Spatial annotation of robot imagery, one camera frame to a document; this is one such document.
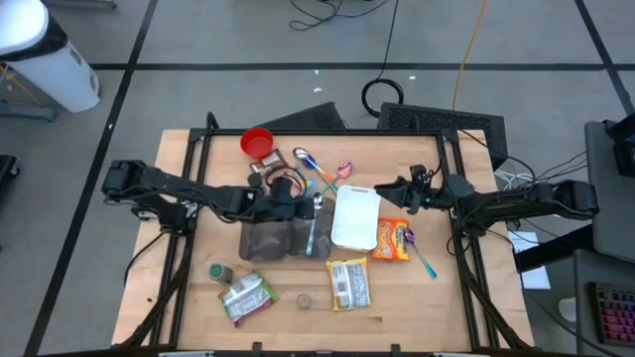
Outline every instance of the wooden tabletop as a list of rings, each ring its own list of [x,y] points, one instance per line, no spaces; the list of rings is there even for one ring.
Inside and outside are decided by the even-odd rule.
[[[484,141],[480,131],[472,133]],[[155,165],[180,175],[189,131],[165,131]],[[239,137],[212,138],[205,183],[246,185],[248,164]],[[309,150],[319,165],[334,174],[343,162],[352,162],[349,178],[338,184],[372,187],[392,182],[397,175],[408,178],[409,166],[423,164],[434,169],[439,154],[434,138],[362,136],[277,136],[276,146],[292,165],[293,148]],[[496,189],[487,150],[461,134],[460,146],[468,180],[479,191]],[[446,146],[451,157],[449,145]],[[198,145],[194,162],[198,162]],[[315,173],[307,173],[318,179]],[[440,186],[442,176],[433,180]],[[324,262],[288,257],[283,263],[253,264],[238,257],[240,224],[224,224],[208,210],[201,211],[191,259],[189,288],[184,307],[179,347],[182,349],[248,350],[260,341],[265,350],[388,351],[392,343],[404,351],[470,350],[465,314],[456,270],[456,260],[445,250],[450,235],[446,212],[420,210],[407,214],[382,199],[380,216],[406,218],[417,236],[418,246],[439,277],[432,280],[417,256],[411,262],[369,260],[372,305],[334,312],[328,273]],[[142,222],[135,251],[158,233],[158,222]],[[492,227],[507,236],[502,223]],[[145,317],[157,298],[168,239],[144,254],[130,271],[124,291],[113,343],[127,338]],[[480,239],[491,299],[509,324],[527,343],[533,337],[521,293],[520,280],[510,243],[489,234]],[[333,249],[329,259],[359,258],[364,254]],[[225,315],[218,294],[223,286],[212,281],[207,269],[221,263],[234,270],[234,277],[258,271],[278,293],[280,300],[249,317],[236,328]],[[296,297],[308,294],[312,308],[297,308]],[[482,310],[474,299],[480,343],[487,345]],[[173,306],[169,305],[161,341],[168,340]]]

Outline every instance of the gray floor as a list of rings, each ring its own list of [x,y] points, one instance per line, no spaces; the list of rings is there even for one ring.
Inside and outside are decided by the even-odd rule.
[[[299,0],[325,14],[313,0]],[[91,63],[125,63],[149,0],[120,0],[115,11],[55,7],[51,11]],[[634,63],[628,35],[635,3],[585,1],[616,63]],[[307,32],[288,22],[302,19],[288,1],[159,0],[139,62],[266,63],[379,62],[390,28],[393,0],[360,19],[338,18]],[[369,6],[347,1],[342,12]],[[479,2],[402,0],[390,62],[460,62]],[[571,0],[491,0],[470,62],[601,63]],[[52,276],[123,71],[98,72],[102,100],[94,109],[45,122],[0,119],[0,153],[16,155],[23,174],[0,215],[0,356],[24,351]],[[635,72],[619,73],[635,90]],[[244,128],[334,101],[353,128],[373,128],[359,92],[376,70],[138,70],[132,76],[105,163],[154,162],[161,132],[202,126],[208,110],[222,127]],[[406,92],[406,103],[450,108],[453,70],[388,70]],[[18,95],[17,90],[0,93]],[[395,94],[373,88],[371,102]],[[468,71],[457,109],[505,117],[509,151],[537,173],[583,151],[584,122],[621,119],[625,113],[606,71]],[[585,179],[585,172],[572,175]],[[41,353],[105,348],[122,294],[138,222],[127,209],[92,197]],[[535,222],[567,233],[580,222],[555,217]],[[551,239],[539,232],[542,241]],[[555,311],[573,295],[572,263],[548,268],[553,289],[532,293]],[[574,352],[573,338],[528,301],[536,342],[550,351]]]

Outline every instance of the chip bag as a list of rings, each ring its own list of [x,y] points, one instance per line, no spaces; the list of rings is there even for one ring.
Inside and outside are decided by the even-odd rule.
[[[377,247],[373,250],[371,257],[409,262],[405,228],[408,228],[408,221],[405,219],[379,218]]]
[[[238,327],[247,317],[271,306],[278,295],[257,272],[252,272],[225,289],[218,296],[222,306]]]
[[[326,262],[333,291],[333,310],[344,311],[370,304],[366,258]]]

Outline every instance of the red cup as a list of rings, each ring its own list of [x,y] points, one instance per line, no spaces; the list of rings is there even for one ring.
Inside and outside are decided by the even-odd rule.
[[[250,157],[262,160],[271,154],[274,148],[274,136],[265,128],[251,128],[240,138],[240,147]]]

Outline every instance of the keyboard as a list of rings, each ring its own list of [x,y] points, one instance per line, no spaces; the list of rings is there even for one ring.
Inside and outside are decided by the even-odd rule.
[[[635,287],[589,283],[588,290],[599,341],[635,347]]]

